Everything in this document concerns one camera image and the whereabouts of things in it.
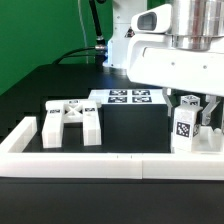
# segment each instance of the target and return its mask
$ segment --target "green backdrop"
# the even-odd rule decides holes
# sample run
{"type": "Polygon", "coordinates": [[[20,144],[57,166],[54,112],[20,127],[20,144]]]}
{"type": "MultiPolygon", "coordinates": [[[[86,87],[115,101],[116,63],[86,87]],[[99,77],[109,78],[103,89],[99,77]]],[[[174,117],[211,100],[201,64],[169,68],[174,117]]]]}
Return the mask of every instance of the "green backdrop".
{"type": "MultiPolygon", "coordinates": [[[[148,8],[164,1],[148,1],[148,8]]],[[[89,3],[81,2],[88,45],[94,45],[89,3]]],[[[97,4],[97,8],[108,40],[112,35],[112,0],[97,4]]],[[[0,95],[37,66],[83,46],[78,0],[0,0],[0,95]]]]}

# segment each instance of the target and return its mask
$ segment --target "white plastic block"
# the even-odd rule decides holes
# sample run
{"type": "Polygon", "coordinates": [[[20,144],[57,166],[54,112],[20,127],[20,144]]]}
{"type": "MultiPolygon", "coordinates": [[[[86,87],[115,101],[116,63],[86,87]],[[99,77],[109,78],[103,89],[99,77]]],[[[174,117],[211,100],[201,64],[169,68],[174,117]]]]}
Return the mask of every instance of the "white plastic block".
{"type": "Polygon", "coordinates": [[[1,143],[0,153],[22,152],[36,132],[36,117],[25,117],[1,143]]]}
{"type": "Polygon", "coordinates": [[[108,161],[108,178],[142,179],[141,155],[117,154],[116,159],[108,161]]]}
{"type": "Polygon", "coordinates": [[[101,128],[95,101],[83,102],[83,141],[84,146],[101,145],[101,128]]]}
{"type": "Polygon", "coordinates": [[[172,147],[193,151],[200,144],[198,112],[202,107],[183,104],[175,109],[172,147]]]}
{"type": "Polygon", "coordinates": [[[200,106],[200,98],[194,95],[182,96],[180,100],[180,104],[200,106]]]}
{"type": "Polygon", "coordinates": [[[223,155],[150,154],[143,157],[143,179],[224,180],[223,155]]]}
{"type": "Polygon", "coordinates": [[[58,103],[49,108],[42,130],[44,148],[59,148],[62,145],[64,129],[64,104],[58,103]]]}

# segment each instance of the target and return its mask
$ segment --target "white block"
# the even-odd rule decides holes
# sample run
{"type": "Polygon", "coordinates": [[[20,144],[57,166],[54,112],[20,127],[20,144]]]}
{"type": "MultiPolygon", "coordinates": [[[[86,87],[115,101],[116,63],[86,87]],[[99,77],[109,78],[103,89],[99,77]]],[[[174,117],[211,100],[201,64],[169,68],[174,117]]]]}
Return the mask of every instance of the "white block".
{"type": "Polygon", "coordinates": [[[95,101],[83,102],[83,141],[84,146],[101,145],[101,128],[95,101]]]}
{"type": "Polygon", "coordinates": [[[175,109],[172,147],[193,151],[200,143],[198,112],[202,107],[183,104],[175,109]]]}
{"type": "Polygon", "coordinates": [[[107,178],[142,179],[141,155],[117,154],[108,161],[107,178]]]}
{"type": "Polygon", "coordinates": [[[59,148],[62,145],[64,129],[64,104],[59,103],[54,108],[49,108],[42,130],[44,148],[59,148]]]}
{"type": "Polygon", "coordinates": [[[25,117],[1,143],[0,153],[22,152],[36,132],[36,117],[25,117]]]}
{"type": "Polygon", "coordinates": [[[200,98],[194,95],[182,96],[180,100],[180,104],[200,106],[200,98]]]}

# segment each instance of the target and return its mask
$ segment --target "white foam block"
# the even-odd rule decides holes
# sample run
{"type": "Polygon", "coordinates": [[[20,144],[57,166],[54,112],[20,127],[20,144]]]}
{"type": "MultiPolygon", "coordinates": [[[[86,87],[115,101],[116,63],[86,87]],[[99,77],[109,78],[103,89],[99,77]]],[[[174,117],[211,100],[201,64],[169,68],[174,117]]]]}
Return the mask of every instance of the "white foam block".
{"type": "Polygon", "coordinates": [[[48,110],[42,130],[44,148],[61,147],[64,129],[63,115],[63,105],[59,106],[57,109],[52,108],[48,110]]]}
{"type": "Polygon", "coordinates": [[[101,128],[95,101],[83,102],[84,146],[101,145],[101,128]]]}
{"type": "Polygon", "coordinates": [[[0,153],[22,152],[36,132],[36,117],[25,117],[1,143],[0,153]]]}

